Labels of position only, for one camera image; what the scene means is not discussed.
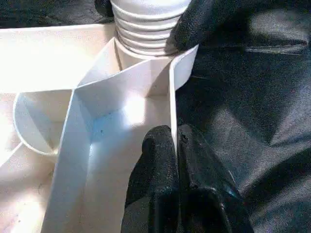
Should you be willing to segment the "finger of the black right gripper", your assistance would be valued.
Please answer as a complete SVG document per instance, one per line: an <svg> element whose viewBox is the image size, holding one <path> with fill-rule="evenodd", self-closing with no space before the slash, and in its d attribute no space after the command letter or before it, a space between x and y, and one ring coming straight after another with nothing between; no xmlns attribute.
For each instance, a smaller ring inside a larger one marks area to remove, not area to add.
<svg viewBox="0 0 311 233"><path fill-rule="evenodd" d="M188 50L206 39L215 0L192 0L173 29L173 44L178 50Z"/></svg>
<svg viewBox="0 0 311 233"><path fill-rule="evenodd" d="M110 0L95 0L95 9L102 16L104 22L114 21L114 14Z"/></svg>

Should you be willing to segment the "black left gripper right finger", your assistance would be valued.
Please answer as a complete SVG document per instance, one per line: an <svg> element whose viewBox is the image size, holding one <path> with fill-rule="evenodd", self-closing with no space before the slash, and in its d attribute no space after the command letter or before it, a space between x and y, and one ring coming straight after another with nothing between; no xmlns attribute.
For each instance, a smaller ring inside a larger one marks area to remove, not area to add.
<svg viewBox="0 0 311 233"><path fill-rule="evenodd" d="M181 222L186 233L252 233L228 169L192 125L178 128Z"/></svg>

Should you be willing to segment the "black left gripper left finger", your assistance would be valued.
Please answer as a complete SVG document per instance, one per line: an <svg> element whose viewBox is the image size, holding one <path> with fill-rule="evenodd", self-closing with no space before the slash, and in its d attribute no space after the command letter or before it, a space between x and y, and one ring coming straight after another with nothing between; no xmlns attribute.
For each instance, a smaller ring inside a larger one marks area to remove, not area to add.
<svg viewBox="0 0 311 233"><path fill-rule="evenodd" d="M174 233L178 214L178 164L171 129L156 126L145 135L129 178L121 232Z"/></svg>

